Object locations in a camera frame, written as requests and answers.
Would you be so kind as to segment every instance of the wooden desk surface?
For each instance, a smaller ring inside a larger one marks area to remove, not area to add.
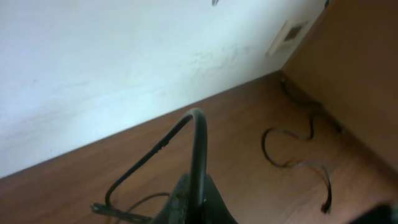
[[[264,158],[260,137],[273,126],[308,133],[308,110],[290,102],[275,73],[233,88],[76,151],[0,180],[0,223],[115,223],[91,213],[108,187],[141,158],[192,107],[208,122],[208,173],[239,223],[346,223],[391,199],[398,199],[396,175],[349,134],[316,121],[315,139],[301,142],[275,134],[275,160],[321,159],[331,168],[331,214],[320,211],[326,188],[314,171],[280,170]],[[121,208],[156,192],[171,191],[190,165],[192,124],[114,193]],[[135,212],[155,215],[165,198]]]

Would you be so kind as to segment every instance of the electrical outlet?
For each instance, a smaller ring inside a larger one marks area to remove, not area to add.
[[[287,47],[293,45],[293,43],[297,40],[299,33],[307,24],[308,21],[287,20],[271,44],[268,50],[268,55],[273,55],[275,51],[282,46]]]

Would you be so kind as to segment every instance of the wire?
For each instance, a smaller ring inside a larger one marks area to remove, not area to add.
[[[309,136],[299,136],[298,134],[295,134],[289,130],[283,129],[283,128],[269,128],[266,131],[264,131],[264,134],[261,137],[261,147],[262,147],[262,151],[266,157],[266,159],[274,166],[277,168],[281,168],[281,169],[290,169],[290,168],[296,168],[296,167],[303,167],[303,166],[309,166],[309,167],[320,167],[322,169],[322,171],[325,173],[326,176],[326,186],[328,189],[328,197],[326,199],[326,202],[322,205],[322,212],[323,213],[330,213],[330,208],[331,208],[331,200],[332,200],[332,193],[331,193],[331,180],[330,180],[330,173],[329,170],[327,168],[327,166],[320,161],[316,161],[316,160],[306,160],[306,161],[287,161],[285,163],[279,163],[276,162],[275,160],[273,160],[271,158],[271,156],[269,155],[269,153],[267,152],[266,149],[266,140],[267,137],[270,133],[275,132],[275,133],[283,133],[283,134],[287,134],[293,138],[299,139],[299,140],[304,140],[304,141],[309,141],[311,139],[313,139],[314,137],[314,128],[313,128],[313,120],[317,115],[321,115],[318,113],[311,113],[310,114],[310,135]]]
[[[132,206],[131,206],[129,209],[127,209],[125,212],[126,212],[126,213],[129,213],[129,212],[133,211],[136,207],[140,206],[142,203],[144,203],[144,202],[146,202],[146,201],[148,201],[148,200],[150,200],[150,199],[152,199],[152,198],[162,197],[162,196],[168,196],[168,197],[169,197],[169,196],[170,196],[170,193],[168,193],[168,192],[161,192],[161,193],[156,193],[156,194],[152,194],[152,195],[146,196],[146,197],[144,197],[143,199],[141,199],[140,201],[138,201],[137,203],[135,203],[134,205],[132,205]],[[119,224],[120,221],[121,221],[121,219],[118,218],[118,219],[116,220],[115,224]],[[148,222],[148,220],[139,220],[139,221],[137,221],[137,222],[135,222],[135,223],[147,223],[147,222]]]
[[[312,100],[300,100],[297,97],[295,97],[293,94],[291,94],[289,88],[287,87],[287,82],[285,79],[281,79],[280,81],[281,87],[285,95],[292,100],[294,103],[296,103],[299,106],[315,106],[318,107],[319,109],[323,109],[323,106],[321,103],[317,101],[312,101]],[[327,166],[321,162],[321,161],[316,161],[316,160],[303,160],[303,161],[287,161],[285,163],[279,163],[273,160],[269,153],[267,152],[266,149],[266,140],[267,137],[270,133],[275,132],[275,133],[283,133],[286,134],[290,137],[293,137],[295,139],[299,140],[304,140],[304,141],[309,141],[312,140],[315,134],[314,128],[313,128],[313,122],[315,117],[321,116],[325,120],[327,120],[329,123],[331,123],[336,130],[340,133],[341,132],[341,127],[339,124],[337,124],[334,120],[332,120],[329,116],[327,116],[325,113],[321,111],[313,111],[310,113],[309,120],[310,120],[310,135],[309,136],[300,136],[296,133],[293,133],[287,129],[284,128],[269,128],[264,133],[262,134],[261,137],[261,147],[262,151],[266,157],[266,159],[274,166],[277,168],[281,169],[291,169],[291,168],[296,168],[296,167],[303,167],[303,166],[308,166],[308,167],[319,167],[321,170],[324,172],[326,176],[326,186],[327,186],[327,191],[328,191],[328,197],[326,199],[326,202],[322,205],[321,211],[323,213],[330,213],[331,210],[331,201],[332,201],[332,192],[331,192],[331,178],[330,178],[330,172],[327,168]]]

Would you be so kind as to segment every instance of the wall socket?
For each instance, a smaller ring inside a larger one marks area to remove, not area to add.
[[[293,45],[299,36],[299,33],[308,24],[308,21],[291,21],[287,20],[280,29],[275,40],[268,50],[268,55],[273,55],[277,49],[282,46]]]

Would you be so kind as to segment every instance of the white wall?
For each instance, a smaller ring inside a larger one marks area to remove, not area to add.
[[[280,69],[282,24],[323,4],[2,0],[0,177]]]

